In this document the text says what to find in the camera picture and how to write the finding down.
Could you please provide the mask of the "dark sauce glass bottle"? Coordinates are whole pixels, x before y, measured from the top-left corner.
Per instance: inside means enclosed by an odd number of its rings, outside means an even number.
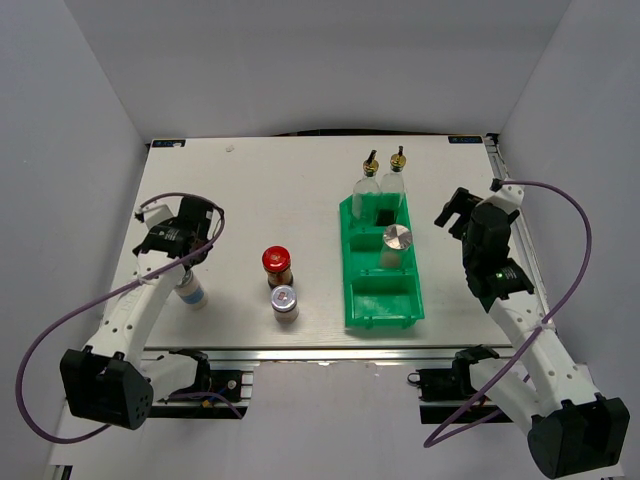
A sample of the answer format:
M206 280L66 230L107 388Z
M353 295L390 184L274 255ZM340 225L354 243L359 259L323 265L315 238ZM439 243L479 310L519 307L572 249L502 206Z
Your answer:
M398 151L390 158L390 171L382 177L380 182L381 196L376 219L377 226L389 226L396 221L405 198L403 170L406 162L404 147L400 145Z

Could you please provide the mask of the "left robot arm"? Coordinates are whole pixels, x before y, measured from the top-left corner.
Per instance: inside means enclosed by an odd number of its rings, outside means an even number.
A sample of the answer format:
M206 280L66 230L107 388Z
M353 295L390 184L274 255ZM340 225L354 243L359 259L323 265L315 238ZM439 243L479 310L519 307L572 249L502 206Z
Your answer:
M211 387L204 353L178 349L149 364L142 361L149 335L169 296L183 287L224 228L224 212L192 194L171 212L159 195L144 202L135 218L147 228L133 250L132 284L80 350L69 349L60 373L70 412L79 418L135 430L153 404L174 393L199 399Z

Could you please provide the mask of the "clear oil bottle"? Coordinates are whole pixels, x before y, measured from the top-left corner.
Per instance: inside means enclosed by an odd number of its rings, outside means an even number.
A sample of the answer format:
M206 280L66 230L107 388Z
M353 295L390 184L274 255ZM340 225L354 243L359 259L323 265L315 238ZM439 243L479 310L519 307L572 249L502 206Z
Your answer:
M380 187L376 180L379 163L377 151L372 150L362 164L363 177L358 180L352 192L352 216L359 225L370 225L374 222Z

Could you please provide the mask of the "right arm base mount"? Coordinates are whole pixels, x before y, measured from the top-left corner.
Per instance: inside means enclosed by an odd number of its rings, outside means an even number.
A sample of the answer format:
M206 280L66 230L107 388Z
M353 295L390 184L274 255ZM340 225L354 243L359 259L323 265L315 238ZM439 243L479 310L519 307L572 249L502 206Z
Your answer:
M420 421L425 425L443 423L468 398L454 382L450 368L419 369L407 375L407 382L418 391ZM486 397L476 401L455 424L469 425L488 416L487 423L511 420Z

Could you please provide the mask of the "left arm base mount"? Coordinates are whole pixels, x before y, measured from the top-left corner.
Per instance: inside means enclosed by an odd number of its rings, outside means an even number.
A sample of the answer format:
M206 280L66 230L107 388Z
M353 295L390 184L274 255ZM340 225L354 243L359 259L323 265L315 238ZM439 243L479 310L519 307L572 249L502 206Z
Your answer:
M171 392L154 402L150 418L195 420L241 420L252 395L253 371L234 362L214 360L193 349L169 350L154 362L170 355L190 358L197 363L191 385Z

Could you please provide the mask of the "silver lid spice jar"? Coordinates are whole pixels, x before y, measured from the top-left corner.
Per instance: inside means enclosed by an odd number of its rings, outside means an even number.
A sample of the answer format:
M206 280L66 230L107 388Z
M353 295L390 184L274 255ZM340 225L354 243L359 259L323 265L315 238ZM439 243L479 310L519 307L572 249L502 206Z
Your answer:
M412 245L413 234L408 227L402 224L387 226L382 235L379 266L384 269L402 268Z

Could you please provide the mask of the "blue label white jar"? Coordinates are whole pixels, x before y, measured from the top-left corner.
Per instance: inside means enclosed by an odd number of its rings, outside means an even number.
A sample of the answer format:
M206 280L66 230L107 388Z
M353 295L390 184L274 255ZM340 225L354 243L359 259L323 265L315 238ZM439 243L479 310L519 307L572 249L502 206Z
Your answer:
M178 297L193 310L201 309L207 304L207 294L200 280L192 270L185 273L174 291Z

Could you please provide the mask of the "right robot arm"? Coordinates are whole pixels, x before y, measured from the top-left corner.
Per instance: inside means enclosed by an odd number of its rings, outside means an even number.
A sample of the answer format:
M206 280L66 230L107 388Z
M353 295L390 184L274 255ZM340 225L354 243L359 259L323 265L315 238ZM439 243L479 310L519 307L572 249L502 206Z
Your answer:
M618 463L630 414L619 398L603 395L562 344L535 287L509 256L511 226L518 218L526 182L494 180L482 199L458 188L436 218L442 227L458 218L450 234L462 244L467 284L505 333L514 355L507 361L485 346L457 353L453 390L467 401L426 440L448 438L446 427L483 397L526 436L534 463L557 479Z

